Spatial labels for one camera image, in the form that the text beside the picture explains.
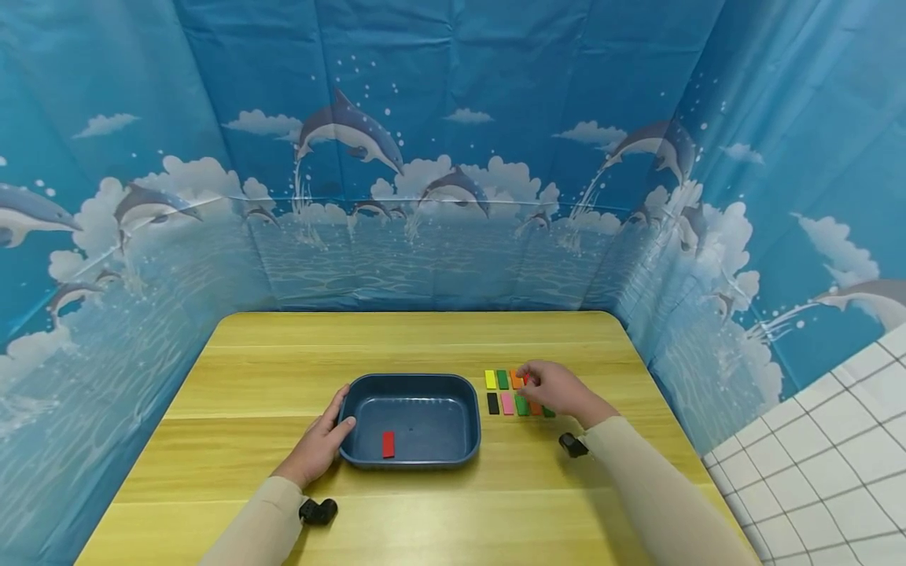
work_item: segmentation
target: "blue backdrop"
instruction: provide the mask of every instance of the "blue backdrop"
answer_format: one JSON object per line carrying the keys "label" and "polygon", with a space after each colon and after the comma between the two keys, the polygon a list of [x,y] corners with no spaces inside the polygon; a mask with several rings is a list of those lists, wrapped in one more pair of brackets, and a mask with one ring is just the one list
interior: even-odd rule
{"label": "blue backdrop", "polygon": [[903,21],[5,6],[0,561],[74,560],[236,311],[603,309],[710,450],[906,321]]}

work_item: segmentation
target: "yellow block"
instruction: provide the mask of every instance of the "yellow block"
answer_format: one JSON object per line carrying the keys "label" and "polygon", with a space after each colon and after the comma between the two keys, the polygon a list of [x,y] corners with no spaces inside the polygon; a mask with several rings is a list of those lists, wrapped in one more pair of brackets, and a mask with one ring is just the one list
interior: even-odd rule
{"label": "yellow block", "polygon": [[485,369],[485,387],[497,389],[497,375],[493,369]]}

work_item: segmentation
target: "beige sleeve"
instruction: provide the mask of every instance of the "beige sleeve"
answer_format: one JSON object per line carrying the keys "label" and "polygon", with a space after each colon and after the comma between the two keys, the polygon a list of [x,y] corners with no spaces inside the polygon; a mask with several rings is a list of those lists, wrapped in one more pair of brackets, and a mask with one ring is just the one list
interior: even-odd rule
{"label": "beige sleeve", "polygon": [[610,472],[623,507],[658,566],[760,565],[755,554],[695,485],[623,417],[583,439]]}
{"label": "beige sleeve", "polygon": [[199,565],[280,566],[302,532],[299,507],[307,499],[293,482],[268,477]]}

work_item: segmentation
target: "white tile wall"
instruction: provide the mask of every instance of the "white tile wall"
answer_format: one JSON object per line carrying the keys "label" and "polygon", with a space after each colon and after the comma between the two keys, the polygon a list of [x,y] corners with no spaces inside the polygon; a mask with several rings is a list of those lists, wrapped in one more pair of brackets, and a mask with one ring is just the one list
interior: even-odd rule
{"label": "white tile wall", "polygon": [[703,458],[770,566],[906,566],[906,325]]}
{"label": "white tile wall", "polygon": [[837,495],[825,503],[847,540],[865,539],[897,530],[864,487]]}
{"label": "white tile wall", "polygon": [[851,543],[862,566],[902,566],[906,560],[906,536],[898,532]]}
{"label": "white tile wall", "polygon": [[871,484],[868,491],[872,492],[875,501],[881,504],[881,508],[897,527],[906,529],[906,474]]}
{"label": "white tile wall", "polygon": [[818,501],[818,494],[796,466],[790,466],[783,472],[768,477],[767,486],[784,511],[792,511]]}

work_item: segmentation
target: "wooden table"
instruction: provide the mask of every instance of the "wooden table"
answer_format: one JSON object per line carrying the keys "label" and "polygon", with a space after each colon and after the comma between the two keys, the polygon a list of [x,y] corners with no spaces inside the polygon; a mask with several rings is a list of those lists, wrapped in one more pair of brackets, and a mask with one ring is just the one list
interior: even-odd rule
{"label": "wooden table", "polygon": [[336,466],[308,494],[336,499],[339,515],[305,528],[287,563],[648,564],[606,474],[557,445],[579,432],[571,419],[487,414],[484,370],[531,358],[573,369],[733,521],[609,314],[241,313],[217,327],[77,563],[195,564],[343,383],[444,372],[478,392],[477,460],[453,472]]}

